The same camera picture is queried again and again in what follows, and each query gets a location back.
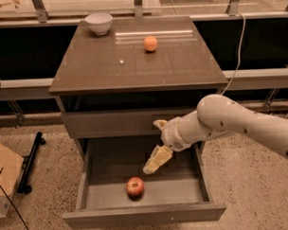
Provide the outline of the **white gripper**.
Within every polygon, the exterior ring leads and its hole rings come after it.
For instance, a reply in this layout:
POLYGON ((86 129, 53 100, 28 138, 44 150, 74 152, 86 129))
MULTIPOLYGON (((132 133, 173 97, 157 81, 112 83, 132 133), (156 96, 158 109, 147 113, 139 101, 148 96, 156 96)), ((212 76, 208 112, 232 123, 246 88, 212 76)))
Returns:
POLYGON ((162 147, 156 145, 153 148, 151 157, 143 168, 145 174, 152 174, 168 163, 173 151, 181 151, 190 147, 190 143, 182 136, 184 123, 185 120, 180 116, 171 121, 157 119, 153 122, 153 125, 162 132, 161 140, 164 145, 162 147))

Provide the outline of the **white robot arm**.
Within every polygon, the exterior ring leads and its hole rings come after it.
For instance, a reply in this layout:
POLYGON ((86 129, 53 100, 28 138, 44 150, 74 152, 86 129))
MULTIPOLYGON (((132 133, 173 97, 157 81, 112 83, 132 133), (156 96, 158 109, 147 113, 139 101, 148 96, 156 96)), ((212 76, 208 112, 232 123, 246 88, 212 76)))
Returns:
POLYGON ((203 97, 196 111, 170 121, 155 120, 162 146, 155 146, 143 172, 151 174, 168 163, 176 151, 199 141, 240 133, 288 159, 288 119, 250 111, 221 95, 203 97))

